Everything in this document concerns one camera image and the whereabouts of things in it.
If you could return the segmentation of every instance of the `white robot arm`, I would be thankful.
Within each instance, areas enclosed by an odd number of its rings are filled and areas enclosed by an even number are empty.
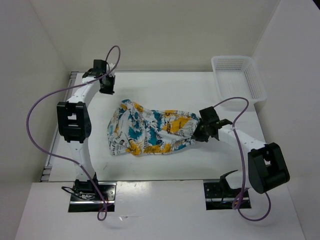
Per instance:
[[[235,148],[238,141],[232,122],[220,120],[214,107],[210,106],[200,112],[200,122],[192,138],[199,142],[208,142],[209,137],[216,138]],[[290,175],[279,145],[259,141],[239,129],[236,133],[241,144],[245,161],[245,188],[253,188],[263,194],[290,180]],[[231,192],[232,189],[242,187],[242,171],[231,171],[220,177],[222,191]]]
[[[57,105],[59,133],[67,141],[72,159],[79,162],[92,179],[96,179],[96,172],[91,163],[88,147],[91,122],[87,106],[97,92],[103,94],[114,93],[115,70],[100,81],[89,82],[105,74],[113,67],[113,64],[108,64],[106,61],[94,60],[93,68],[83,75],[82,84],[85,85],[77,89],[66,102],[59,102]],[[75,166],[75,170],[77,183],[82,186],[84,184],[81,183],[90,185],[89,178],[83,170],[79,166]]]

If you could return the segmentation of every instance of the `white backdrop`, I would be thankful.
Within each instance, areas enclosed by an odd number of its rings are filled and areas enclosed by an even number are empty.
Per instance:
[[[277,142],[305,238],[319,239],[320,10],[312,0],[282,0],[253,58],[268,99],[256,106],[267,142]]]
[[[210,70],[213,56],[253,53],[278,1],[30,0],[71,71],[114,44],[120,69]]]
[[[29,1],[0,0],[0,5],[0,239],[12,240],[47,158],[27,136],[27,113],[44,94],[65,87],[69,74]],[[31,118],[32,133],[45,148],[61,96],[40,104]]]

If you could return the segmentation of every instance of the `black joint motor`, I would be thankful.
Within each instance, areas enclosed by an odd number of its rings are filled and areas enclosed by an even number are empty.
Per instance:
[[[200,122],[191,137],[198,142],[208,142],[209,137],[219,140],[218,130],[224,125],[232,124],[227,119],[220,120],[213,106],[202,109],[199,113]]]
[[[93,68],[90,68],[82,78],[86,77],[94,77],[99,78],[102,75],[106,74],[110,71],[110,66],[105,60],[95,59],[93,60]],[[115,86],[116,77],[112,75],[104,76],[99,80],[100,82],[100,90],[99,92],[102,94],[114,94],[114,86]]]
[[[85,103],[60,101],[56,106],[56,111],[59,133],[68,143],[70,141],[83,143],[90,136],[92,126]],[[75,115],[75,119],[69,118],[72,115]]]
[[[97,174],[94,175],[92,178],[94,183],[99,186],[98,180],[97,180]],[[78,179],[74,182],[74,188],[78,192],[82,192],[84,194],[95,194],[96,196],[99,196],[97,193],[97,190],[95,189],[94,185],[90,180],[88,181],[79,181]]]
[[[279,145],[272,142],[252,149],[248,153],[248,175],[251,186],[260,194],[288,182],[290,175]]]

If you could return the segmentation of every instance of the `patterned cloth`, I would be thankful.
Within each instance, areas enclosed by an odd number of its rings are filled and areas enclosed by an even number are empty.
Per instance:
[[[108,125],[112,155],[169,154],[195,143],[199,119],[194,113],[149,110],[123,100]]]

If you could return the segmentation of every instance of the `white plastic basket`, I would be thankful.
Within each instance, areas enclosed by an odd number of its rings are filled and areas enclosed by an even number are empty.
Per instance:
[[[258,69],[251,57],[214,56],[211,64],[221,101],[231,97],[244,97],[254,104],[267,99]]]

